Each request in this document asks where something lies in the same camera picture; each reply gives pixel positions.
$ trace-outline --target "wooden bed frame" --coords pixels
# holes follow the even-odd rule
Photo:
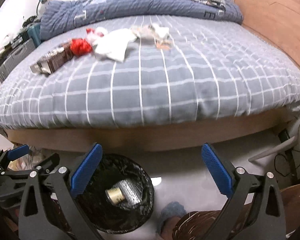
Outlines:
[[[300,0],[235,0],[243,26],[285,52],[300,68]],[[242,137],[292,120],[285,108],[257,115],[226,117],[162,126],[125,129],[5,130],[13,143],[84,152],[93,142],[105,151],[164,151]]]

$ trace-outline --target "wooden headboard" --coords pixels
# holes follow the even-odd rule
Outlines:
[[[300,68],[300,0],[235,0],[243,27],[285,52]]]

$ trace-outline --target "black trash can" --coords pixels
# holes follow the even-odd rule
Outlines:
[[[134,207],[125,202],[113,205],[106,195],[106,190],[125,179],[130,179],[141,192],[142,201]],[[124,234],[139,228],[151,217],[154,188],[151,178],[137,163],[122,155],[107,154],[76,201],[96,229]]]

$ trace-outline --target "blue rubber pad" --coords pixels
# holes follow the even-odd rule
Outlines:
[[[201,156],[220,193],[231,198],[233,195],[232,178],[207,143],[202,145]]]
[[[96,144],[71,178],[70,194],[73,198],[82,194],[102,159],[102,147]]]
[[[24,145],[22,145],[22,146],[20,146],[18,148],[10,150],[8,152],[7,158],[8,158],[9,161],[13,162],[16,159],[19,159],[20,157],[22,157],[22,156],[24,156],[24,155],[26,155],[28,153],[29,153],[29,146],[26,145],[26,144],[24,144]]]

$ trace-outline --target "slipper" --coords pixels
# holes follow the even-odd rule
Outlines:
[[[185,208],[183,205],[181,205],[179,202],[170,202],[168,205],[166,205],[160,214],[160,217],[158,219],[157,224],[157,233],[160,235],[162,227],[164,226],[164,223],[167,219],[171,217],[183,217],[187,214]]]

